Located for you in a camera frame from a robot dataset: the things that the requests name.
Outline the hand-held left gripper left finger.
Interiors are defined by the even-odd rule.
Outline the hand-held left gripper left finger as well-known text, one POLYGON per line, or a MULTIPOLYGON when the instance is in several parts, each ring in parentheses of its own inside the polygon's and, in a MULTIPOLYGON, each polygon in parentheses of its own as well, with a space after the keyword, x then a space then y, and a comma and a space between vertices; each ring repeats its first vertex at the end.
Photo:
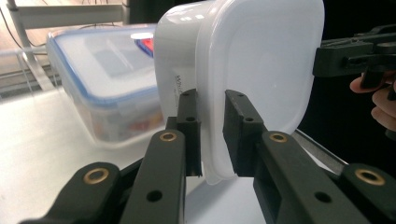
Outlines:
POLYGON ((185 135, 186 176, 202 176, 201 121, 198 120, 196 89, 180 94, 177 114, 167 118, 165 128, 185 135))

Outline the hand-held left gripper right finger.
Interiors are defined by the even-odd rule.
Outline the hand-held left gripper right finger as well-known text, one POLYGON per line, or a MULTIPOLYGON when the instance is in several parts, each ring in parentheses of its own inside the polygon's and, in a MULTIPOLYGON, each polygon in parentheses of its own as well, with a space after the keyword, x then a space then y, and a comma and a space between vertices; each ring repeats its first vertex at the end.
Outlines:
POLYGON ((223 137, 233 171, 242 177, 255 175, 258 138, 266 130, 262 117, 248 97, 239 91, 225 92, 223 137))

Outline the translucent white lid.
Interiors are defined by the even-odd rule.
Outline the translucent white lid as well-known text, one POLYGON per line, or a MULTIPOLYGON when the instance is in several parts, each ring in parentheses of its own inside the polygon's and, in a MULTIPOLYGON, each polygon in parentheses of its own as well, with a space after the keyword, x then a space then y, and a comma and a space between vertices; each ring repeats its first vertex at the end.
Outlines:
POLYGON ((208 184, 234 176, 222 133, 227 90, 244 93, 267 129, 293 133, 298 127, 324 18, 322 0, 215 0, 209 7, 195 52, 208 184))

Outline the metal edge strip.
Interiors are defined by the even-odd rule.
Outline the metal edge strip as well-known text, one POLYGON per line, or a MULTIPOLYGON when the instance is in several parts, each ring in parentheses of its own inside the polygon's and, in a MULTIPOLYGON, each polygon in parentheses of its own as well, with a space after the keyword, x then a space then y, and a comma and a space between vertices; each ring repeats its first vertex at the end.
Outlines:
POLYGON ((342 173, 347 162, 300 130, 294 131, 291 135, 315 159, 318 165, 336 175, 342 173))

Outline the clear container with blue-rimmed lid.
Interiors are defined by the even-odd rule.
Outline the clear container with blue-rimmed lid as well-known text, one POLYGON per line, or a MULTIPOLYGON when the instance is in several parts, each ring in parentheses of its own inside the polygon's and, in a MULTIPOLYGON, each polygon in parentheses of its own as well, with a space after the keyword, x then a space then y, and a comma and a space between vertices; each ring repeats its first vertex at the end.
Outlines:
POLYGON ((152 23, 48 35, 50 65, 96 142, 123 144, 163 126, 155 29, 152 23))

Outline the grey metal stand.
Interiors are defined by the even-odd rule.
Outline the grey metal stand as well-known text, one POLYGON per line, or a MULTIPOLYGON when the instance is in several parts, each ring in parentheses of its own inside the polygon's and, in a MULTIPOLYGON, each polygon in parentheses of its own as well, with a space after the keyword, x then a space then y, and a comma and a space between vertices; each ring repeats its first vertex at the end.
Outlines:
POLYGON ((126 20, 126 6, 123 3, 78 6, 18 6, 16 0, 6 0, 6 2, 7 10, 21 41, 21 56, 42 91, 53 90, 54 85, 34 55, 35 51, 44 49, 44 47, 34 47, 29 42, 27 30, 125 22, 126 20))

